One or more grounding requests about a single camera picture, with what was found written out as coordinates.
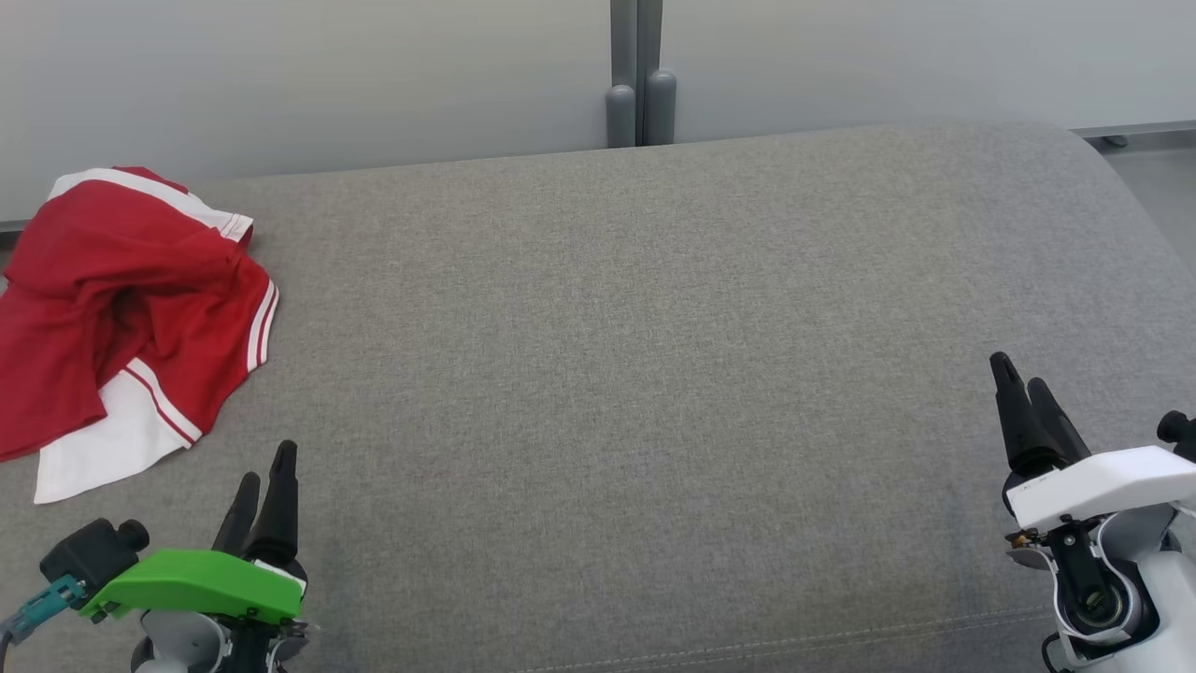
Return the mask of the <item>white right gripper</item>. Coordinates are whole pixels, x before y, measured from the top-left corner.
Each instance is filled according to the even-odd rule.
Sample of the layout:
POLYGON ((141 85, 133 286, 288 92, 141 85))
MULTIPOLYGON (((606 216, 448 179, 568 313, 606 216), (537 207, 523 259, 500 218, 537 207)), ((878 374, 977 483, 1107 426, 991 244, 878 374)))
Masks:
POLYGON ((1081 524, 1195 494, 1191 460, 1159 446, 1092 455, 1045 380, 1030 379, 1026 387, 1003 351, 991 354, 990 371, 1011 473, 1039 476, 1005 491, 1021 530, 1046 533, 1063 525, 1064 516, 1081 524), (1078 464, 1062 469, 1062 455, 1078 464))

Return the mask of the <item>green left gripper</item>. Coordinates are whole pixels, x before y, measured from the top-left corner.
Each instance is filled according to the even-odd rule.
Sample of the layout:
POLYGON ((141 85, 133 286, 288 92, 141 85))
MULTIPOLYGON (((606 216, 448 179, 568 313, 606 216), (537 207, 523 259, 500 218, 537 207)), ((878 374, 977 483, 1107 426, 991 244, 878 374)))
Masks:
POLYGON ((285 573, 248 561, 283 567, 298 553, 299 487, 294 440, 277 443, 266 496, 258 510, 261 479, 248 472, 222 516, 213 550, 161 549, 104 585, 81 617, 122 618, 129 610, 173 610, 277 625, 299 617, 305 585, 285 573))

